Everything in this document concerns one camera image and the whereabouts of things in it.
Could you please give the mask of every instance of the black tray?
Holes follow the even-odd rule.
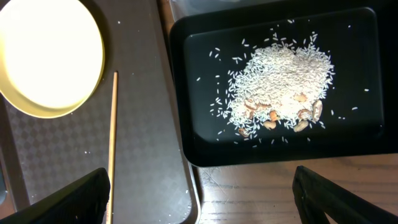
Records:
[[[396,21],[395,9],[394,1],[282,1],[177,21],[170,44],[187,159],[196,166],[220,166],[397,152],[389,147],[390,130],[397,121],[393,110],[388,110],[394,107],[389,99],[397,95],[393,75],[396,46],[391,40],[393,31],[387,26]],[[287,19],[295,19],[294,26]],[[230,78],[227,71],[246,66],[234,64],[231,57],[254,52],[241,45],[242,39],[251,46],[265,47],[271,43],[263,40],[272,38],[275,31],[279,37],[298,40],[298,45],[304,38],[308,43],[315,31],[319,34],[316,45],[324,52],[331,51],[336,89],[329,89],[322,100],[321,120],[326,129],[319,124],[301,133],[283,127],[273,131],[262,128],[258,133],[261,144],[258,138],[243,141],[235,135],[234,126],[226,124],[228,119],[209,113],[210,104],[219,96],[217,88],[225,91]],[[221,61],[209,57],[215,47],[221,49]],[[383,103],[383,97],[390,104]],[[282,136],[288,144],[282,143]]]

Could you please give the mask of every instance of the wooden surface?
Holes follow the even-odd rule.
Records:
[[[174,20],[158,0],[165,34]],[[340,157],[199,169],[200,223],[301,223],[292,182],[303,165],[363,199],[398,215],[398,154]]]

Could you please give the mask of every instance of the brown plastic tray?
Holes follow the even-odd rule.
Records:
[[[1,162],[17,210],[108,167],[112,74],[118,70],[114,223],[197,222],[200,205],[192,168],[180,151],[156,1],[83,4],[96,19],[106,54],[103,79],[90,99],[56,119],[27,116],[0,100]]]

